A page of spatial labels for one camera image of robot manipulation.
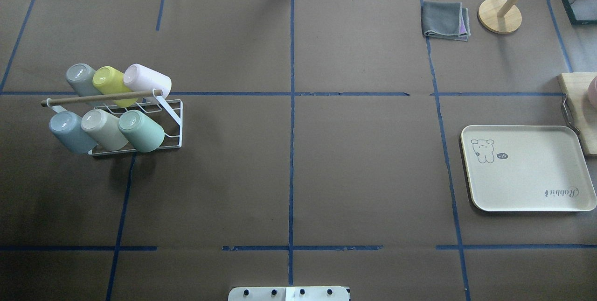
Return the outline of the green cup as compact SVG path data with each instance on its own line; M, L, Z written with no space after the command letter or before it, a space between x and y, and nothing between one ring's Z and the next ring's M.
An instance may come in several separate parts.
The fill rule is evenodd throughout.
M143 153L156 150L166 136L162 126L138 110L122 114L118 120L118 129L135 149Z

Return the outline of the beige rabbit tray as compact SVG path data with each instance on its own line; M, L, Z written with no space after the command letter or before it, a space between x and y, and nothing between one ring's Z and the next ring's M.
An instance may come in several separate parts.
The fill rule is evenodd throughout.
M596 207L580 142L569 127L470 125L460 142L471 200L482 211Z

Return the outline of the pink cup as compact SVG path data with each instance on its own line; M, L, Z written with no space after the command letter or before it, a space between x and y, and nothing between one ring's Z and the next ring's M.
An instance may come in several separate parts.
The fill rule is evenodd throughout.
M170 95L172 88L171 78L139 63L133 63L125 70L123 83L132 92L161 89L165 98Z

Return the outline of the beige cup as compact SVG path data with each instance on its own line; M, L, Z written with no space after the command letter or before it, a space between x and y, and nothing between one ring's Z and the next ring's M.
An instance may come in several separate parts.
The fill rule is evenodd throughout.
M119 118L101 109L94 108L83 115L82 129L107 151L123 148L128 140L118 128Z

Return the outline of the yellow cup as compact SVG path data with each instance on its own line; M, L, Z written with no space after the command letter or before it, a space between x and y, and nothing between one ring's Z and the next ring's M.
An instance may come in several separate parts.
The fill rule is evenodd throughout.
M123 78L124 74L121 71L111 66L104 66L94 73L92 84L102 94L132 92L131 89L125 86Z

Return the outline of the grey cup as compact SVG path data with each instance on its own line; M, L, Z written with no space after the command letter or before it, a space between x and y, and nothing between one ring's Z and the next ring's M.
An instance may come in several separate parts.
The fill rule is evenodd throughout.
M81 97L99 96L102 93L92 82L95 73L96 70L86 63L75 63L68 67L65 78L77 95Z

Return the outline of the blue cup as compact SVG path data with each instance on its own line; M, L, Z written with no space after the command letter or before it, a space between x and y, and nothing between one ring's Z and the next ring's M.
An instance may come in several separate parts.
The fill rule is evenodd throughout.
M82 118L70 111L54 114L49 129L57 139L74 154L87 154L98 145L81 127Z

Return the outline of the grey folded cloth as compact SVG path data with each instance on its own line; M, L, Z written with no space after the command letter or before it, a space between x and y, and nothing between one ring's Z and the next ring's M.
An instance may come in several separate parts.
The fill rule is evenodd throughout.
M437 39L468 41L471 35L469 9L460 2L424 1L422 33Z

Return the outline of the wooden mug tree stand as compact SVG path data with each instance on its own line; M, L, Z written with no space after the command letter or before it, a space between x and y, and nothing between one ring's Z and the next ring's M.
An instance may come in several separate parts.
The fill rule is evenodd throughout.
M478 20L486 29L499 35L509 35L520 28L522 15L519 0L485 0L478 9Z

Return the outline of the wooden cutting board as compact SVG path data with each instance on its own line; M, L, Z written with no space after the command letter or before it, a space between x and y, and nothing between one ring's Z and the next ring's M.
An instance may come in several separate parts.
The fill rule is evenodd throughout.
M586 156L597 154L597 112L590 102L590 96L596 95L590 87L596 86L596 74L561 73L558 82L564 94L562 113L567 126L578 136Z

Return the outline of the pink bowl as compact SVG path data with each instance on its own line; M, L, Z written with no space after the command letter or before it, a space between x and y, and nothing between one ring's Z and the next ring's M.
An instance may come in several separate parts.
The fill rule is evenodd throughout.
M593 106L593 108L597 109L597 76L595 76L589 86L588 86L588 101Z

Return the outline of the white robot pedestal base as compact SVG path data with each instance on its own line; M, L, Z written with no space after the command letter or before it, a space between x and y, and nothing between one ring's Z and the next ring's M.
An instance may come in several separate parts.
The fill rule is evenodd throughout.
M235 287L229 301L350 301L348 287L343 286L281 286Z

